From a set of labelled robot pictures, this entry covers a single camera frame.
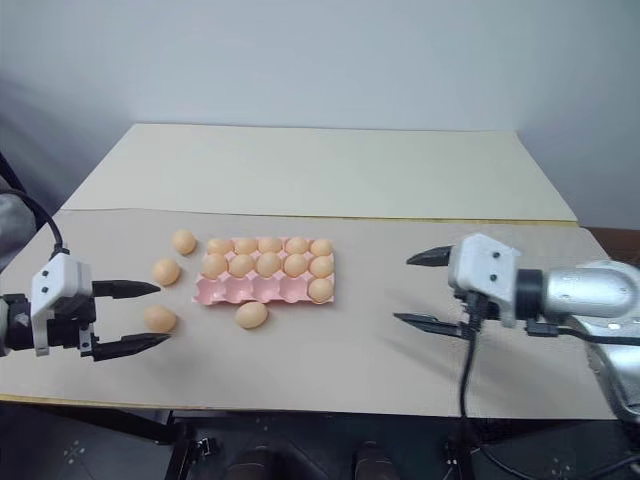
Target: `wire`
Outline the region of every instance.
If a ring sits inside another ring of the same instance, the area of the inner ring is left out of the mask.
[[[67,250],[64,248],[64,241],[62,240],[62,234],[60,233],[58,225],[56,225],[53,217],[49,215],[49,213],[44,209],[42,205],[40,205],[25,192],[13,188],[0,189],[0,195],[15,195],[16,197],[19,197],[24,202],[24,204],[29,207],[29,210],[31,210],[36,217],[40,216],[49,225],[54,239],[52,257],[57,253],[67,252]]]
[[[471,370],[473,369],[473,359],[476,353],[476,345],[477,345],[477,332],[475,330],[470,330],[469,333],[469,347],[467,348],[467,356],[464,361],[464,367],[462,370],[462,376],[460,378],[460,390],[458,396],[458,403],[460,406],[460,418],[462,420],[462,425],[469,435],[471,441],[478,447],[480,452],[487,457],[487,459],[493,463],[496,467],[498,467],[503,472],[506,472],[514,477],[521,478],[523,480],[537,480],[536,477],[533,477],[527,473],[521,472],[509,465],[505,464],[497,458],[485,445],[482,444],[480,440],[480,436],[474,429],[474,426],[467,415],[467,389],[469,387],[469,377],[471,376]],[[586,473],[585,475],[580,475],[579,478],[582,480],[595,480],[598,478],[602,478],[605,475],[615,472],[631,463],[640,462],[640,454],[631,455],[627,458],[623,458],[618,462],[612,463],[610,465],[605,465],[603,467],[592,470],[591,472]]]
[[[516,470],[515,468],[502,463],[501,460],[496,458],[493,453],[491,453],[484,445],[482,445],[480,437],[475,432],[473,425],[471,424],[471,420],[467,416],[467,388],[469,387],[469,377],[471,376],[471,370],[473,368],[473,359],[475,357],[477,344],[477,333],[475,332],[475,330],[470,331],[468,342],[469,347],[467,348],[467,356],[464,361],[464,368],[462,370],[462,377],[460,379],[460,390],[458,392],[458,403],[460,405],[460,417],[462,419],[462,425],[471,438],[471,441],[478,447],[478,449],[480,449],[482,454],[500,470],[523,480],[536,480],[535,477]]]
[[[607,337],[601,335],[589,335],[573,328],[558,328],[558,335],[570,335],[589,343],[602,343],[605,345],[631,345],[640,347],[640,338],[637,337]]]

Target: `beige paper sheet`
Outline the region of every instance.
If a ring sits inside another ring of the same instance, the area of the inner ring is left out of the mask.
[[[412,254],[483,231],[524,252],[523,267],[574,265],[604,257],[575,227],[430,224],[211,215],[144,210],[72,211],[57,215],[72,254],[94,279],[150,280],[163,256],[178,259],[179,283],[129,300],[100,299],[96,332],[104,341],[145,331],[144,307],[160,303],[180,317],[173,338],[140,355],[93,363],[77,350],[48,358],[12,352],[0,361],[0,393],[75,401],[167,407],[276,409],[457,415],[457,383],[466,344],[421,333],[392,312],[432,313],[457,321],[460,307],[446,269],[405,265]],[[237,307],[191,302],[202,243],[190,257],[170,247],[189,228],[211,236],[327,237],[336,249],[336,298],[328,305],[273,304],[256,331],[232,320]],[[0,278],[3,293],[29,292],[48,258],[43,229]],[[488,322],[471,381],[473,415],[612,418],[582,344],[535,339]]]

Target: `egg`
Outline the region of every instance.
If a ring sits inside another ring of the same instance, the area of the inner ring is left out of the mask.
[[[176,314],[162,305],[145,308],[143,318],[147,328],[154,333],[168,333],[177,322]]]
[[[316,257],[311,260],[309,271],[316,278],[325,278],[333,273],[333,260],[331,257]]]
[[[226,272],[227,268],[227,259],[220,253],[209,253],[202,260],[202,275],[212,280]]]
[[[233,249],[233,242],[224,238],[212,238],[207,242],[207,253],[224,255]]]
[[[322,257],[325,255],[331,255],[333,253],[333,245],[329,240],[325,240],[324,238],[318,238],[311,243],[311,247],[309,247],[309,251],[313,253],[316,257]]]
[[[309,262],[304,255],[300,253],[294,253],[284,259],[284,273],[290,277],[298,277],[307,271]]]
[[[235,241],[233,251],[240,253],[253,253],[258,248],[258,240],[255,238],[239,238]]]
[[[231,260],[229,273],[236,278],[242,278],[253,269],[253,264],[253,258],[243,253]]]
[[[256,272],[263,277],[270,277],[282,268],[282,260],[277,253],[267,252],[258,257]]]
[[[262,325],[269,316],[269,311],[260,302],[249,302],[242,305],[234,316],[234,320],[242,328],[256,328]]]
[[[282,240],[275,237],[262,237],[258,240],[258,250],[260,250],[260,253],[278,253],[282,250]]]
[[[293,237],[287,240],[284,249],[287,253],[304,253],[309,249],[309,242],[302,237]]]
[[[180,276],[180,266],[171,258],[162,258],[154,263],[151,276],[160,285],[171,285]]]
[[[178,230],[171,237],[171,244],[182,255],[188,255],[196,248],[196,237],[189,230]]]
[[[333,283],[326,278],[316,278],[309,283],[307,293],[315,303],[324,303],[333,296]]]

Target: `gray cloth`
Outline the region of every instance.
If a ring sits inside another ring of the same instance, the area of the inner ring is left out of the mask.
[[[0,188],[9,188],[0,177]],[[36,220],[15,195],[0,195],[0,271],[29,243],[36,233]]]

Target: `egg carton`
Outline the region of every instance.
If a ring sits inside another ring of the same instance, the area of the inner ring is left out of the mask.
[[[283,248],[278,252],[278,256],[282,263],[284,263],[284,259],[289,256],[284,250],[284,246],[287,240],[289,240],[289,237],[279,238],[282,240]],[[232,238],[231,240],[235,243],[235,241],[239,239]],[[305,238],[305,240],[307,240],[307,243],[310,245],[314,239]],[[256,250],[249,255],[256,261],[261,253]],[[311,260],[315,257],[308,250],[303,255],[309,263],[311,263]],[[234,251],[224,255],[229,263],[236,256],[237,254]],[[334,261],[333,253],[327,256]],[[227,271],[220,274],[215,280],[204,277],[199,273],[196,280],[198,293],[193,297],[193,301],[201,305],[215,305],[222,302],[238,304],[246,301],[267,303],[277,300],[287,303],[316,303],[307,293],[309,283],[315,280],[315,278],[316,277],[308,270],[295,278],[289,277],[282,268],[268,278],[261,276],[255,270],[251,270],[242,278],[236,278]],[[335,292],[335,261],[334,273],[325,278],[331,282]],[[331,303],[333,302],[333,298],[334,296],[332,295],[322,303]]]

